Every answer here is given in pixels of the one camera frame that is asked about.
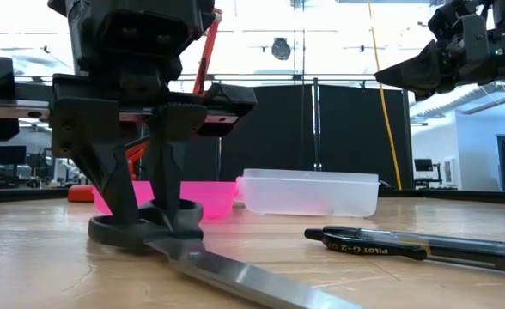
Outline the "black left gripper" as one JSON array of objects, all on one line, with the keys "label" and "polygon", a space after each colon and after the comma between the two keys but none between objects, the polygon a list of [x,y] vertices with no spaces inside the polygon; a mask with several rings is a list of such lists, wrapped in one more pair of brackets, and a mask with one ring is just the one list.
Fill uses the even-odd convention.
[{"label": "black left gripper", "polygon": [[127,123],[148,128],[154,205],[171,232],[199,231],[202,206],[180,197],[192,136],[228,135],[257,104],[253,89],[214,84],[195,93],[170,90],[181,53],[216,21],[199,0],[51,1],[69,24],[74,73],[50,85],[19,83],[0,57],[0,142],[17,136],[21,118],[52,128],[52,154],[70,158],[121,225],[138,222],[125,158]]}]

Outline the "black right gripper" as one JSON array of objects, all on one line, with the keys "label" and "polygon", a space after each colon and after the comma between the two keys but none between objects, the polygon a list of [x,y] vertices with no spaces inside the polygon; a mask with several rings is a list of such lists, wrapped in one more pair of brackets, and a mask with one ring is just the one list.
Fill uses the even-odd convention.
[{"label": "black right gripper", "polygon": [[441,50],[441,67],[438,46],[431,40],[417,56],[376,72],[376,81],[412,92],[416,102],[437,94],[440,82],[446,91],[467,84],[492,82],[494,51],[485,19],[476,14],[463,15],[451,30],[452,37]]}]

